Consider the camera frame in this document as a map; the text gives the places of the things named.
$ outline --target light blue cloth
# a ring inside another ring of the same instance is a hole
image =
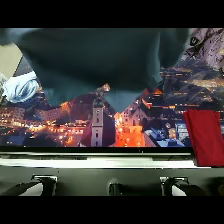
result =
[[[25,75],[11,77],[3,84],[3,96],[12,103],[25,102],[37,92],[39,84],[34,72]]]
[[[122,112],[145,88],[162,80],[186,49],[187,28],[10,28],[0,44],[14,42],[30,62],[51,106],[110,85],[106,100]]]

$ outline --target gray surface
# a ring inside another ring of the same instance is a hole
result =
[[[211,178],[224,177],[224,169],[51,169],[0,167],[0,193],[20,182],[28,182],[33,174],[57,175],[56,195],[107,195],[111,180],[134,188],[152,188],[160,195],[160,176],[187,176],[191,184],[207,189]]]

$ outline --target city picture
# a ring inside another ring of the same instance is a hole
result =
[[[23,57],[14,77],[32,72]],[[122,113],[105,100],[110,86],[51,107],[40,87],[25,102],[1,93],[0,146],[20,147],[191,147],[183,118],[189,109],[220,112],[224,134],[224,76],[187,58],[161,68],[163,81],[145,89]],[[5,81],[1,76],[1,85]]]

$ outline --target church tower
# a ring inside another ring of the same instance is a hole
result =
[[[91,147],[101,147],[103,141],[103,102],[96,99],[93,102],[93,123]]]

